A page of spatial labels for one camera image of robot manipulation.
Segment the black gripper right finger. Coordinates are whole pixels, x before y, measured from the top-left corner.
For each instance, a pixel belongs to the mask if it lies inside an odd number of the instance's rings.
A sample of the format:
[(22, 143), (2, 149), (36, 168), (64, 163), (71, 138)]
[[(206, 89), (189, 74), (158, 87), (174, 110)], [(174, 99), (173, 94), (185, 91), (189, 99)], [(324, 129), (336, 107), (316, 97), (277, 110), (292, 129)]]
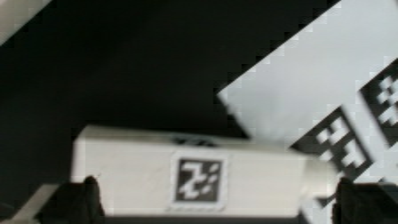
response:
[(343, 178), (331, 219), (332, 224), (398, 224), (398, 185), (354, 183)]

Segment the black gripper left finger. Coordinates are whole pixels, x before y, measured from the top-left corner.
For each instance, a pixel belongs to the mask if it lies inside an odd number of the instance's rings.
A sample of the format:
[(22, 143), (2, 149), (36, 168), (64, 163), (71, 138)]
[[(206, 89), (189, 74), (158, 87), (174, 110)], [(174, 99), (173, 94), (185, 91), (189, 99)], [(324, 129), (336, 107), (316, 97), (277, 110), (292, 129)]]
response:
[(11, 224), (105, 224), (96, 178), (87, 176), (80, 183), (45, 184), (11, 218)]

